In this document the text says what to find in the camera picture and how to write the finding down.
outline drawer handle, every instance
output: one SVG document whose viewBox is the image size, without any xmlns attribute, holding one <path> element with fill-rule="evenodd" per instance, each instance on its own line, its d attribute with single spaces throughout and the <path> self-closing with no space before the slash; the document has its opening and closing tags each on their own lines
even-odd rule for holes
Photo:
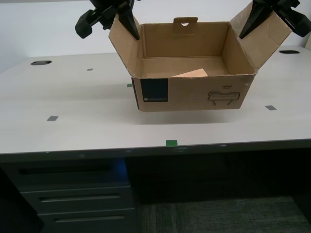
<svg viewBox="0 0 311 233">
<path fill-rule="evenodd" d="M 64 223 L 64 222 L 88 222 L 88 221 L 102 221 L 102 220 L 116 220 L 124 219 L 124 216 L 105 216 L 105 217 L 80 217 L 80 218 L 59 218 L 54 219 L 55 223 Z"/>
<path fill-rule="evenodd" d="M 120 198 L 119 194 L 39 198 L 39 199 L 41 202 L 60 202 L 60 201 L 79 201 L 79 200 L 104 200 L 104 199 L 117 199 L 117 198 Z"/>
<path fill-rule="evenodd" d="M 69 166 L 69 167 L 44 167 L 44 168 L 26 168 L 20 169 L 21 175 L 35 175 L 35 174 L 53 174 L 53 173 L 69 173 L 69 172 L 96 172 L 96 171 L 111 171 L 112 166 L 98 165 L 98 166 Z"/>
</svg>

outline cardboard box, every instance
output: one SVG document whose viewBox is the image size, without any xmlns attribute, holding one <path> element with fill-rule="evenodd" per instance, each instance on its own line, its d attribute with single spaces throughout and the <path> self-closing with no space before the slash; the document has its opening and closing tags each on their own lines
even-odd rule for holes
<svg viewBox="0 0 311 233">
<path fill-rule="evenodd" d="M 273 12 L 241 40 L 251 9 L 250 4 L 230 22 L 197 22 L 196 17 L 173 23 L 136 21 L 139 41 L 116 16 L 109 38 L 132 76 L 138 108 L 239 109 L 257 71 L 292 32 Z M 181 77 L 199 69 L 207 76 Z"/>
</svg>

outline floor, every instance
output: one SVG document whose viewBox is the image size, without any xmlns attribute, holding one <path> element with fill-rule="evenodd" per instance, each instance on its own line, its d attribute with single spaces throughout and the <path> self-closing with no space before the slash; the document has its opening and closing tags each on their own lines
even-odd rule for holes
<svg viewBox="0 0 311 233">
<path fill-rule="evenodd" d="M 142 207 L 143 233 L 311 233 L 291 197 Z"/>
</svg>

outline box flap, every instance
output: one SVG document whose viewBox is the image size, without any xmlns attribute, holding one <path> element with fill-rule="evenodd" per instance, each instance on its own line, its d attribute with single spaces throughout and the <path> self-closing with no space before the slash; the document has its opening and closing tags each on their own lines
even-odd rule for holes
<svg viewBox="0 0 311 233">
<path fill-rule="evenodd" d="M 140 33 L 140 24 L 135 18 L 134 20 L 138 32 Z M 139 41 L 136 40 L 132 34 L 121 24 L 118 14 L 115 16 L 111 26 L 109 39 L 112 45 L 115 47 L 130 75 L 135 77 Z"/>
<path fill-rule="evenodd" d="M 260 26 L 244 39 L 240 39 L 240 33 L 247 22 L 251 10 L 252 3 L 235 16 L 230 21 L 230 24 L 248 60 L 255 69 L 260 69 L 290 35 L 292 30 L 275 12 L 272 12 Z"/>
</svg>

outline desk drawer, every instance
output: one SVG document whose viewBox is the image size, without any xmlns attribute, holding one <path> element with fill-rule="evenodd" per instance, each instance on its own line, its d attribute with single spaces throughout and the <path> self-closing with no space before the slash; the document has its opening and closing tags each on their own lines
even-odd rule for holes
<svg viewBox="0 0 311 233">
<path fill-rule="evenodd" d="M 131 188 L 21 192 L 38 214 L 133 208 Z"/>
<path fill-rule="evenodd" d="M 135 209 L 39 215 L 41 233 L 137 233 Z"/>
<path fill-rule="evenodd" d="M 123 159 L 21 163 L 3 170 L 21 192 L 129 185 Z"/>
</svg>

